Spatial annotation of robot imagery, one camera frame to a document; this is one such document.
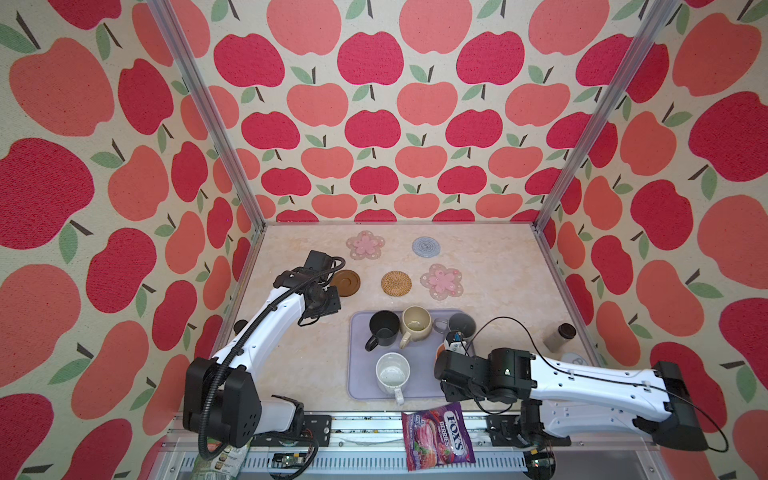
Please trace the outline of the brown wooden round coaster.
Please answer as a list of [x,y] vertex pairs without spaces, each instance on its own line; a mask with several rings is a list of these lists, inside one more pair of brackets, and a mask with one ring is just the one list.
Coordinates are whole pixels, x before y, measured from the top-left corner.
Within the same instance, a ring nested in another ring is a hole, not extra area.
[[337,289],[340,297],[350,297],[360,289],[361,280],[355,271],[344,269],[334,275],[331,285]]

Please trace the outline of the peach orange mug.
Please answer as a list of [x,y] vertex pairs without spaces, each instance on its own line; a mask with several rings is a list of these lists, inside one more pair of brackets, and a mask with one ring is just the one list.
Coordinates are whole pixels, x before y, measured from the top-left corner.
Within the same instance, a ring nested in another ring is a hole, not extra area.
[[438,359],[439,356],[446,350],[446,345],[444,342],[440,343],[435,351],[435,359]]

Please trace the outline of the black mug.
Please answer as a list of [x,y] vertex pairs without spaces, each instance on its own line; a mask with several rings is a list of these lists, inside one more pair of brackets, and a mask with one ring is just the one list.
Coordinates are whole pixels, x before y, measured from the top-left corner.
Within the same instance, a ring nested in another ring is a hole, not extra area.
[[365,344],[365,350],[371,352],[376,347],[392,345],[399,334],[399,327],[400,319],[396,313],[389,310],[375,312],[369,321],[371,337]]

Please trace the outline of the cream beige mug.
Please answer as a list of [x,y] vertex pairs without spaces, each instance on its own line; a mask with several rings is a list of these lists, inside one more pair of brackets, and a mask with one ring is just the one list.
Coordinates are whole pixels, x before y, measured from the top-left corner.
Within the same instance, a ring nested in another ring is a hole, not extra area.
[[428,310],[420,306],[411,306],[402,312],[400,332],[402,338],[399,348],[404,349],[410,343],[425,340],[432,332],[433,319]]

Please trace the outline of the pink flower coaster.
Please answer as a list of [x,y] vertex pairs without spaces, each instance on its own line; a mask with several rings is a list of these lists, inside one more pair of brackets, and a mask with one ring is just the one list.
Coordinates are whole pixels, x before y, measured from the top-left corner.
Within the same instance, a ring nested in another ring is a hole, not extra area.
[[353,260],[378,259],[381,257],[382,248],[385,244],[383,237],[374,235],[368,230],[361,231],[346,241],[346,246],[350,249],[350,257]]
[[421,285],[429,290],[430,296],[436,301],[460,297],[464,293],[461,281],[462,273],[458,269],[441,264],[431,265],[429,271],[420,277]]

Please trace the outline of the woven rattan round coaster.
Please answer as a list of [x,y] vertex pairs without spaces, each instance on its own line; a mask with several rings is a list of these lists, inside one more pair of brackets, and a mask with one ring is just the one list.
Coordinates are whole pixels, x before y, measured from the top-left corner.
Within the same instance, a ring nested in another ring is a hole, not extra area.
[[412,281],[403,271],[387,272],[381,279],[382,291],[391,297],[402,297],[412,289]]

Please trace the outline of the grey woven round coaster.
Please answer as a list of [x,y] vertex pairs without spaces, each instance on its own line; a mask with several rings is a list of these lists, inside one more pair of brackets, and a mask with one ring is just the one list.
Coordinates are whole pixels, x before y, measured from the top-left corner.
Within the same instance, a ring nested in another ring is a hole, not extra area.
[[434,258],[441,253],[441,246],[436,239],[422,236],[413,241],[412,251],[421,258]]

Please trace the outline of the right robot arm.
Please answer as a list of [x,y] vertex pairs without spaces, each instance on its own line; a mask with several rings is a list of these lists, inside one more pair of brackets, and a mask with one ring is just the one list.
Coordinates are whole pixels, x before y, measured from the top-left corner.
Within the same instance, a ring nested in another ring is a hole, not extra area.
[[705,451],[708,444],[680,367],[659,361],[644,370],[612,370],[498,348],[487,357],[446,350],[434,376],[450,402],[518,404],[492,413],[488,426],[517,448],[568,446],[574,434],[629,432],[658,446]]

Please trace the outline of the lavender tray mat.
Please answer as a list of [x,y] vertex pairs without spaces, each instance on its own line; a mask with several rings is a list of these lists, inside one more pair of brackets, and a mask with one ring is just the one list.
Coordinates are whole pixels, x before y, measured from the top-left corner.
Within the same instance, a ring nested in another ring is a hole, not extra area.
[[443,398],[440,381],[434,378],[434,364],[445,334],[433,330],[425,340],[412,342],[405,349],[399,348],[401,336],[398,335],[392,345],[377,346],[368,352],[365,344],[372,335],[369,323],[375,313],[377,310],[360,311],[350,319],[349,395],[360,401],[393,399],[378,386],[375,366],[385,353],[394,352],[403,355],[411,367],[410,378],[403,390],[406,400]]

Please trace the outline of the grey mug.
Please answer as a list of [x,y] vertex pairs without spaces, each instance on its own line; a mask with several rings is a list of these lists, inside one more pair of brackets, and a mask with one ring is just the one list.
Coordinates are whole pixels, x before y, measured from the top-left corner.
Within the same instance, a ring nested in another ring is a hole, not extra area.
[[471,340],[477,331],[477,325],[470,315],[459,312],[450,317],[435,320],[433,329],[441,334],[458,332],[464,340]]

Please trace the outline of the purple Fox's candy bag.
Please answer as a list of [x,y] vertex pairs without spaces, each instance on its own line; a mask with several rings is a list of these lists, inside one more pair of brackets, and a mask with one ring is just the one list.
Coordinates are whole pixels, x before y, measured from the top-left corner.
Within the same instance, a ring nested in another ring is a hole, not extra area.
[[401,413],[409,472],[451,464],[475,464],[470,435],[458,402]]

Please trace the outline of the grey jar dark lid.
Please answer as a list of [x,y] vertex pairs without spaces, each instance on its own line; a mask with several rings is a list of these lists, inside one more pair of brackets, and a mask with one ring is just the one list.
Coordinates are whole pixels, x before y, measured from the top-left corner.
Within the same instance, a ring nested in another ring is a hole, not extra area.
[[557,352],[576,335],[577,330],[572,324],[561,323],[544,339],[544,345],[551,352]]

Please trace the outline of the yellow jar white lid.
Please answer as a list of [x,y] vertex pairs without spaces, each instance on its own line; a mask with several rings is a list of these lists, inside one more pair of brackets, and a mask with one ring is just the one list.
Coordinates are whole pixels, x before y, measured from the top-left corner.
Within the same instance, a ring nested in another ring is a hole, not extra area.
[[573,352],[564,353],[561,357],[561,361],[575,365],[590,366],[590,362],[586,358]]

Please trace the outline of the green snack packet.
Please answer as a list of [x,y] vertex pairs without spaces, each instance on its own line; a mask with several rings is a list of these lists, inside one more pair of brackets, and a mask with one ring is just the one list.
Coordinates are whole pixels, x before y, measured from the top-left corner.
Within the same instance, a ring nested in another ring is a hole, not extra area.
[[238,478],[249,454],[250,443],[243,447],[227,446],[215,459],[203,465],[205,480],[235,480]]

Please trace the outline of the corner aluminium post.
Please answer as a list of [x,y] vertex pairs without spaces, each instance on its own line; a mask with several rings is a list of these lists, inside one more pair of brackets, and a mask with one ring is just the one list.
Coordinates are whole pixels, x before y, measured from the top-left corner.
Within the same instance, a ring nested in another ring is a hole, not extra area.
[[253,223],[255,231],[262,235],[266,229],[265,219],[250,188],[240,157],[229,138],[213,96],[200,73],[196,58],[184,35],[172,3],[170,1],[150,0],[148,5],[180,70],[182,79],[186,82],[209,137],[222,159],[230,180],[233,182],[234,189]]
[[640,28],[631,41],[627,53],[619,64],[611,82],[606,87],[605,94],[597,104],[589,122],[587,123],[575,149],[568,156],[565,165],[555,182],[550,194],[540,210],[532,230],[535,234],[542,234],[551,219],[556,207],[561,203],[562,197],[570,183],[575,178],[581,163],[588,156],[599,135],[602,133],[613,110],[623,98],[631,81],[635,78],[659,34],[674,17],[682,1],[659,0],[655,1],[642,20]]

